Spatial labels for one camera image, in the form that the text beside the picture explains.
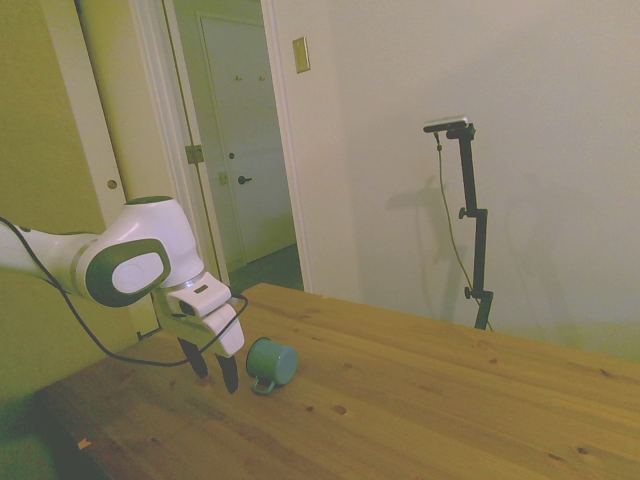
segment switch plate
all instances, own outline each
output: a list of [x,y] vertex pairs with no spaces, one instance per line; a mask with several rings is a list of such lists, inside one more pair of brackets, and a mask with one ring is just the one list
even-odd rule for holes
[[296,61],[296,71],[298,73],[311,70],[309,50],[307,49],[307,37],[300,37],[293,41],[293,57]]

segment floor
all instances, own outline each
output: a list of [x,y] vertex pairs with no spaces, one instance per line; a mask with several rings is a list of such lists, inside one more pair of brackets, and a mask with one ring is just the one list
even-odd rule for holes
[[294,244],[259,258],[245,267],[230,272],[229,279],[233,294],[242,293],[258,283],[304,290],[298,246]]

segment door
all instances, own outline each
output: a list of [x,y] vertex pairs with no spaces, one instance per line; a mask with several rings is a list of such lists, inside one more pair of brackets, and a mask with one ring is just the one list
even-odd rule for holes
[[202,18],[246,262],[296,243],[264,27]]

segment cable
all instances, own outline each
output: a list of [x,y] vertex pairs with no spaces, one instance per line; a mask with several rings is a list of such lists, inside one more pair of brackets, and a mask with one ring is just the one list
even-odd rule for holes
[[[93,340],[93,343],[95,343],[98,346],[98,348],[102,350],[102,352],[105,353],[107,356],[111,358],[115,358],[116,360],[121,360],[123,362],[138,363],[142,365],[151,365],[154,367],[177,367],[177,366],[189,363],[189,360],[186,358],[179,362],[165,363],[165,362],[156,362],[153,360],[142,360],[138,358],[125,357],[123,355],[118,355],[117,353],[113,353],[112,351],[110,351],[107,347],[105,347],[100,342],[100,340],[98,340],[98,337],[95,336],[95,334],[91,331],[89,326],[84,322],[84,320],[76,310],[75,306],[71,302],[71,299],[69,298],[69,295],[67,294],[67,292],[64,290],[62,285],[60,285],[58,280],[56,280],[56,278],[51,274],[51,272],[49,272],[49,270],[47,270],[47,268],[43,265],[43,263],[35,254],[31,246],[29,245],[29,242],[27,242],[27,240],[24,238],[20,230],[18,230],[18,228],[6,218],[0,217],[0,222],[4,223],[7,227],[9,227],[9,229],[18,237],[18,239],[20,240],[20,243],[22,243],[22,245],[24,246],[25,250],[31,257],[31,259],[47,276],[47,278],[49,279],[49,283],[51,283],[51,285],[53,285],[60,292],[60,294],[62,295],[62,298],[64,298],[65,302],[67,303],[67,306],[71,310],[71,313],[73,313],[73,316],[76,318],[80,326],[84,329],[87,335],[89,335],[91,340]],[[244,305],[242,306],[240,311],[236,313],[231,320],[229,320],[229,322],[224,326],[224,328],[220,331],[220,333],[218,333],[213,338],[213,340],[211,340],[209,343],[207,343],[204,347],[200,349],[200,353],[204,353],[205,350],[207,350],[211,345],[213,345],[222,336],[222,334],[224,334],[224,332],[227,331],[227,329],[231,326],[231,324],[240,316],[242,312],[244,312],[244,310],[249,305],[249,300],[244,295],[238,295],[237,297],[240,298],[241,300],[244,300]]]
[[[440,170],[440,192],[442,192],[442,201],[444,202],[444,209],[447,212],[447,223],[449,225],[449,238],[451,238],[451,245],[453,245],[453,251],[456,254],[456,259],[458,260],[458,265],[460,265],[460,268],[462,269],[462,272],[464,273],[465,278],[467,279],[467,285],[469,286],[469,290],[473,290],[473,287],[471,285],[471,279],[469,277],[469,274],[467,273],[467,269],[464,268],[464,264],[462,263],[462,259],[460,258],[460,254],[458,253],[458,247],[456,245],[456,240],[455,237],[453,235],[453,226],[451,225],[451,214],[449,212],[449,203],[447,202],[447,196],[444,193],[444,182],[442,180],[442,145],[440,144],[440,135],[438,135],[438,132],[433,132],[433,136],[436,137],[436,142],[438,144],[437,149],[438,149],[438,163],[439,163],[439,170]],[[476,303],[478,304],[478,306],[480,306],[480,301],[477,298],[474,298],[474,300],[476,301]],[[491,330],[493,332],[493,327],[491,326],[491,323],[489,323],[489,320],[487,320],[487,325],[489,326],[489,330]]]

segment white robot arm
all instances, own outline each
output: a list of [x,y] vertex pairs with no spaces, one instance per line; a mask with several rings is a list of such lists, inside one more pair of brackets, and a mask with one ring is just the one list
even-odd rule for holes
[[[177,201],[145,197],[128,202],[101,235],[53,235],[18,228],[66,292],[108,307],[130,305],[151,293],[160,326],[178,336],[196,373],[207,373],[197,345],[217,337],[212,348],[225,382],[233,377],[229,369],[236,368],[233,355],[244,344],[244,336],[235,309],[227,303],[231,292],[204,269]],[[0,268],[51,283],[9,222],[0,224]]]

